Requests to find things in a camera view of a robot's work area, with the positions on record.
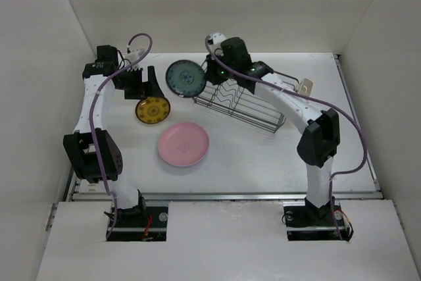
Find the yellow patterned small plate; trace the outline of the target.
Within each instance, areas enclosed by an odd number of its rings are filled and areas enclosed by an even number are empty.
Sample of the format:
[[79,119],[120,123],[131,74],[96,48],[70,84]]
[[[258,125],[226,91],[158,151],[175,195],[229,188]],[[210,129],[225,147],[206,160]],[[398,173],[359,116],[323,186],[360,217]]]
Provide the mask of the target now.
[[167,119],[171,111],[169,100],[165,97],[148,97],[137,103],[135,115],[144,124],[154,125]]

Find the grey wire dish rack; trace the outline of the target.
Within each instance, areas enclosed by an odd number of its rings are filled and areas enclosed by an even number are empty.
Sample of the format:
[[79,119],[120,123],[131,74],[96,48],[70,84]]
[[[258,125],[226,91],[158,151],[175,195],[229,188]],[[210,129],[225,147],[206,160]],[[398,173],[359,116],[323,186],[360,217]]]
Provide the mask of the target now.
[[218,86],[208,83],[193,101],[210,110],[272,133],[277,132],[286,121],[286,117],[270,103],[238,86],[233,79]]

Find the teal patterned small plate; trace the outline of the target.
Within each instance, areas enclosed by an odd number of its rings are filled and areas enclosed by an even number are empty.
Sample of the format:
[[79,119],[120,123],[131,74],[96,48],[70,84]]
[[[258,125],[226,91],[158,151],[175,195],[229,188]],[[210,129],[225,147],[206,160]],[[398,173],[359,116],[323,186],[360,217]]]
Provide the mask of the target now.
[[202,66],[189,60],[173,62],[166,70],[165,80],[170,91],[183,98],[197,97],[207,84]]

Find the pink plate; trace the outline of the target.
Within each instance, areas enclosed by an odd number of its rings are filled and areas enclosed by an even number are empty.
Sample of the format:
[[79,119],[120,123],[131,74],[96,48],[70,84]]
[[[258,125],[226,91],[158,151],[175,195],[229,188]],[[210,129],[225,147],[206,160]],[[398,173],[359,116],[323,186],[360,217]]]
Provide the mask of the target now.
[[194,122],[181,122],[168,127],[159,137],[157,149],[163,161],[176,167],[199,163],[209,151],[207,131]]

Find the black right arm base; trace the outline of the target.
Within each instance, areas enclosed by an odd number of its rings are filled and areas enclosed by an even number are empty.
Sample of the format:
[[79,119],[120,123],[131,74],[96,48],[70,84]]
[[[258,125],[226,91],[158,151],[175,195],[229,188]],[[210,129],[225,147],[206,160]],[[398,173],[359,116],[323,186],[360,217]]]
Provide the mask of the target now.
[[317,209],[307,204],[284,204],[282,221],[286,226],[287,239],[290,242],[339,240],[349,242],[354,234],[353,225],[339,203],[335,203],[334,211],[329,205]]

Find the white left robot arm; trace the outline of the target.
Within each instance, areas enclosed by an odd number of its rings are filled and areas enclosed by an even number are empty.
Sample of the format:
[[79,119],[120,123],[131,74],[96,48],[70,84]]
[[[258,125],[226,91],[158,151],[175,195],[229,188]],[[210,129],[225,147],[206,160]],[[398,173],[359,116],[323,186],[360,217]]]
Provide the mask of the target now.
[[84,98],[78,122],[63,146],[76,176],[90,184],[103,183],[106,194],[117,202],[110,187],[123,171],[122,153],[107,130],[112,96],[120,90],[125,100],[140,103],[164,100],[153,66],[141,67],[148,49],[122,54],[111,45],[97,47],[97,56],[82,72]]

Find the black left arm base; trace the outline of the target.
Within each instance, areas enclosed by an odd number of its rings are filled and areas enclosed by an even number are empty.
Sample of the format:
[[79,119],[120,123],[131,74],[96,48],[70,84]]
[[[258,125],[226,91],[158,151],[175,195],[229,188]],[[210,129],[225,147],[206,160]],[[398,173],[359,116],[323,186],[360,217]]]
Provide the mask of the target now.
[[140,195],[137,205],[105,212],[109,218],[108,242],[165,242],[169,217],[168,205],[148,205]]

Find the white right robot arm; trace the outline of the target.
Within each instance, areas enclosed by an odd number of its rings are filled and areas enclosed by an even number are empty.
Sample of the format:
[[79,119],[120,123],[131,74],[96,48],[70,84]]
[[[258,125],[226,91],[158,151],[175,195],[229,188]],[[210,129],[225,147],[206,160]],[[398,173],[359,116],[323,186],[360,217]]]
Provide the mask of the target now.
[[206,67],[189,60],[173,62],[165,73],[168,88],[180,97],[197,97],[206,82],[216,85],[233,79],[285,115],[301,135],[297,152],[307,169],[305,217],[312,224],[326,220],[328,208],[334,208],[332,163],[340,143],[338,111],[313,105],[313,98],[295,92],[273,68],[254,62],[239,37],[213,33],[206,37],[205,46]]

